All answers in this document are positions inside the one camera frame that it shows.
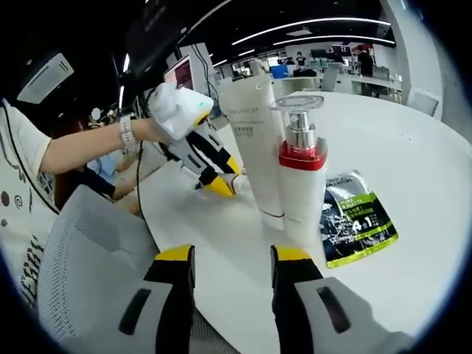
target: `person's arm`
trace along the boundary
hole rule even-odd
[[[119,199],[123,198],[125,195],[133,192],[134,188],[136,187],[136,179],[131,181],[120,181],[115,185],[115,191],[113,193],[113,200],[118,201]]]
[[[135,139],[163,142],[164,139],[156,132],[154,124],[152,119],[132,120],[131,129]],[[63,136],[51,140],[39,170],[53,174],[64,173],[123,146],[119,124]]]
[[[117,165],[115,171],[123,172],[131,167],[131,165],[136,161],[137,155],[126,156],[121,163]]]

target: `lotion bottle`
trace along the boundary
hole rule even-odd
[[[279,187],[285,231],[304,247],[321,243],[319,222],[326,185],[327,143],[316,131],[315,117],[323,97],[292,96],[275,102],[285,126],[279,146]]]

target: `computer monitor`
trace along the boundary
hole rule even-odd
[[[349,46],[331,46],[333,48],[333,54],[339,57],[350,57],[351,48]]]
[[[190,90],[194,89],[195,83],[193,82],[190,53],[185,55],[164,73],[164,82],[177,83],[177,88],[185,87]]]
[[[326,58],[326,49],[312,49],[311,56],[313,58]]]

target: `long hair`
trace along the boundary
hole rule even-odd
[[[56,124],[52,128],[52,138],[58,139],[62,136],[71,135],[82,131],[83,127],[86,127],[86,119],[80,119],[71,117],[68,114],[64,114],[59,117]],[[55,206],[62,210],[64,204],[69,200],[70,196],[77,188],[76,178],[74,174],[78,171],[73,170],[60,175],[55,175],[54,185],[54,203]]]

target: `green packaging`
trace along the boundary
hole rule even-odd
[[[328,268],[359,260],[398,239],[381,202],[356,170],[327,180],[320,224]]]

